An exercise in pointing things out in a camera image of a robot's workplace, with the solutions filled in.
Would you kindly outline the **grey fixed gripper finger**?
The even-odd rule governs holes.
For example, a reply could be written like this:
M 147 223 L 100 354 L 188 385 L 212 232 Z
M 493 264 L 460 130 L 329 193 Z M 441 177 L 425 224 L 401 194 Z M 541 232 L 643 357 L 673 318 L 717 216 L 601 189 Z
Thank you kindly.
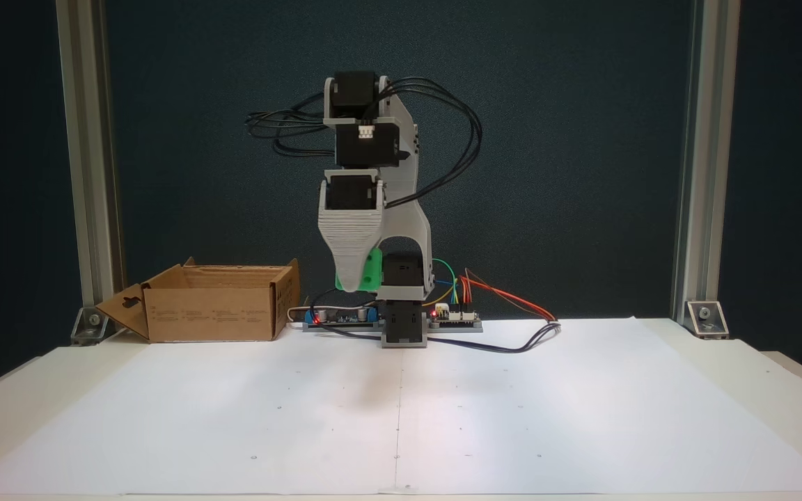
M 383 210 L 322 212 L 317 225 L 330 248 L 335 285 L 344 292 L 378 292 L 382 285 Z

